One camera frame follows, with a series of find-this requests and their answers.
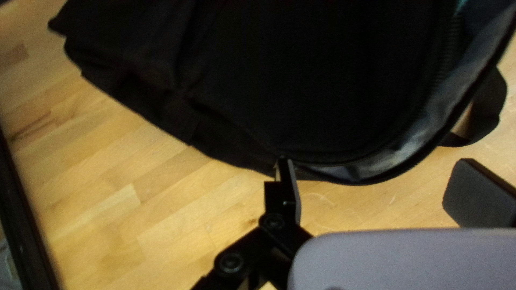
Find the black backpack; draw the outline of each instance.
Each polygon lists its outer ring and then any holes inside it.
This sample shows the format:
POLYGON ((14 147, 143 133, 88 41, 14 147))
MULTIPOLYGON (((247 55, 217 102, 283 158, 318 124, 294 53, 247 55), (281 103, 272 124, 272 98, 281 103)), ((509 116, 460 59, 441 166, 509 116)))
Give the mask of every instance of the black backpack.
POLYGON ((204 154, 372 184, 498 123, 514 0, 69 0, 83 76, 204 154), (472 104, 465 136, 449 131, 472 104))

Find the black metal bracket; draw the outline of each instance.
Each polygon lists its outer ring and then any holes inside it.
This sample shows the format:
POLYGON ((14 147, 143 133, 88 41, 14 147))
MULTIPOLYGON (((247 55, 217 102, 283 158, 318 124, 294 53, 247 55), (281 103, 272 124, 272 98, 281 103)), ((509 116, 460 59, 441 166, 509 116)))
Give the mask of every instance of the black metal bracket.
POLYGON ((265 182, 259 226, 217 255, 213 269, 192 290, 257 290, 270 281, 286 290, 297 250, 310 235, 300 225, 301 201, 289 159, 280 158, 276 181, 265 182))

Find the black screw head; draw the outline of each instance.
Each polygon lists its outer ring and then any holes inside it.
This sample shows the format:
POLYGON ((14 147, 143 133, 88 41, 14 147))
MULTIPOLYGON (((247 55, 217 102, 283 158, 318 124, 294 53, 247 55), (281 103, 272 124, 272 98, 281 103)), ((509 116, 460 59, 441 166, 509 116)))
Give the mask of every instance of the black screw head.
POLYGON ((228 274, 236 273, 242 269, 244 258, 239 253, 233 252, 224 255, 219 260, 219 268, 228 274))
POLYGON ((263 224, 268 229, 281 229, 285 225, 285 221, 280 214, 268 214, 263 220, 263 224))

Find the wooden floor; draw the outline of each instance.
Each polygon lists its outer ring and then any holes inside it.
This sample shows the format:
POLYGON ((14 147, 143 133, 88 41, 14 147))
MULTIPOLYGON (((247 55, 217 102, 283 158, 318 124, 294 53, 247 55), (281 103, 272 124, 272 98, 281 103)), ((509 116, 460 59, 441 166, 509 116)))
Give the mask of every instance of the wooden floor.
MULTIPOLYGON (((0 7, 0 122, 62 288, 189 289, 256 226, 269 178, 202 155, 84 81, 46 28, 62 3, 0 7)), ((462 157, 516 184, 516 46, 500 68, 509 97, 492 134, 378 185, 299 182, 302 225, 314 235, 456 227, 441 200, 462 157)))

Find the black fabric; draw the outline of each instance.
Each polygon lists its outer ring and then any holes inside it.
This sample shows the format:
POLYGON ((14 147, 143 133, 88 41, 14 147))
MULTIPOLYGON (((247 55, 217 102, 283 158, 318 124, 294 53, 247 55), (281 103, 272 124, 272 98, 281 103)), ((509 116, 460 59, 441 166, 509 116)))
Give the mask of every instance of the black fabric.
POLYGON ((451 173, 443 208, 461 227, 514 227, 516 189, 477 161, 461 159, 451 173))
POLYGON ((471 145, 493 131, 504 107, 507 84, 498 69, 494 69, 473 97, 465 136, 450 132, 441 142, 445 147, 471 145))
POLYGON ((456 18, 448 0, 69 0, 49 26, 125 106, 273 175, 280 156, 333 166, 399 142, 453 68, 456 18))

